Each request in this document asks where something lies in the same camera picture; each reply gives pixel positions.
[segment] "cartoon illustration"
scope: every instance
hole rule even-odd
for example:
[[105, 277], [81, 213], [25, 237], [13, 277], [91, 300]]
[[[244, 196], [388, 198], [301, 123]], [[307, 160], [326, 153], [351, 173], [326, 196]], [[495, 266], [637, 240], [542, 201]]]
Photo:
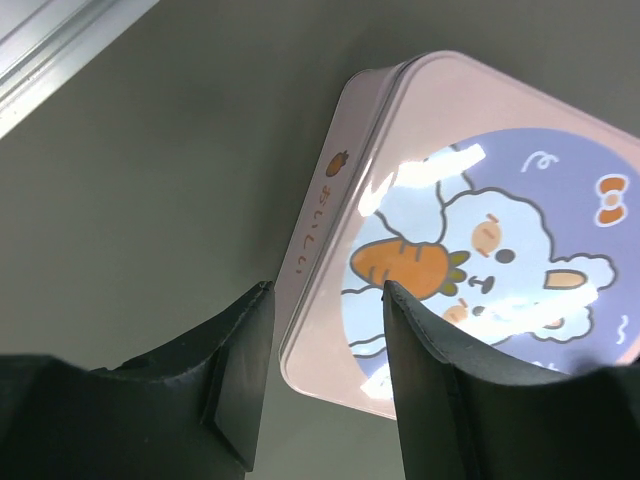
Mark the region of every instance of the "cartoon illustration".
[[349, 159], [349, 154], [345, 150], [344, 152], [340, 152], [336, 154], [335, 157], [331, 159], [329, 165], [327, 165], [327, 170], [325, 174], [327, 177], [335, 177], [338, 172], [347, 164], [347, 160]]
[[[448, 152], [453, 162], [456, 151], [445, 150], [437, 155]], [[604, 213], [596, 221], [609, 226], [624, 218], [627, 184], [622, 175], [600, 180]], [[349, 255], [342, 302], [351, 351], [370, 358], [385, 349], [386, 280], [491, 345], [519, 334], [556, 344], [583, 338], [594, 327], [590, 305], [615, 282], [616, 269], [597, 251], [568, 257], [554, 251], [545, 213], [529, 199], [476, 189], [464, 173], [419, 188], [395, 184]]]
[[594, 220], [598, 227], [612, 227], [626, 218], [623, 200], [628, 185], [629, 179], [624, 175], [605, 175], [598, 180], [596, 195], [600, 197], [600, 209]]

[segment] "cartoon animal face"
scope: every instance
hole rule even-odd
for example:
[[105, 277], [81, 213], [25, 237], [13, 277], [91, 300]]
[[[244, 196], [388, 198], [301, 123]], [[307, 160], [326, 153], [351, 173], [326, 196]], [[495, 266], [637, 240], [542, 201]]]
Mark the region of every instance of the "cartoon animal face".
[[587, 306], [614, 279], [608, 259], [553, 260], [537, 207], [496, 189], [463, 192], [445, 205], [444, 217], [441, 245], [469, 253], [457, 267], [465, 281], [455, 295], [426, 299], [427, 307], [491, 344], [524, 332], [566, 342], [590, 331]]

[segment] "metal tin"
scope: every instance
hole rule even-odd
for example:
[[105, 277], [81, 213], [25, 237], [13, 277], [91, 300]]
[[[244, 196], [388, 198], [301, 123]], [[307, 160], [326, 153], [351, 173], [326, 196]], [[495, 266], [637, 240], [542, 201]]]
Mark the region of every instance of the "metal tin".
[[281, 370], [393, 418], [382, 284], [569, 374], [640, 353], [640, 142], [454, 52], [353, 77], [276, 284]]

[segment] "box lid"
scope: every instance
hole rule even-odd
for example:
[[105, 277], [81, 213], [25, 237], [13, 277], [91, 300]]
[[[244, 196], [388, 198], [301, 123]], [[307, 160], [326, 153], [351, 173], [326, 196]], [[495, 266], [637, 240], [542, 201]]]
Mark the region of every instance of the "box lid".
[[359, 157], [282, 350], [294, 388], [394, 416], [385, 280], [545, 368], [636, 358], [637, 139], [440, 52], [397, 77]]

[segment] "cartoon nose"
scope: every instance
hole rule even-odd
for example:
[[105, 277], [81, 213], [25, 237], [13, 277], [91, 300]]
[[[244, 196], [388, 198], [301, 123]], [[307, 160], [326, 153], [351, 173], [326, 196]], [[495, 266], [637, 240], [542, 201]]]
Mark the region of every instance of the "cartoon nose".
[[498, 245], [502, 239], [502, 229], [498, 225], [497, 221], [490, 220], [488, 222], [482, 222], [478, 225], [471, 234], [471, 245], [481, 255], [488, 257]]
[[467, 283], [471, 287], [475, 287], [476, 285], [480, 285], [480, 292], [486, 295], [487, 293], [489, 293], [491, 291], [491, 289], [495, 285], [496, 277], [494, 277], [493, 275], [489, 275], [484, 280], [478, 280], [478, 277], [474, 275], [473, 277], [471, 277], [469, 279], [469, 281]]

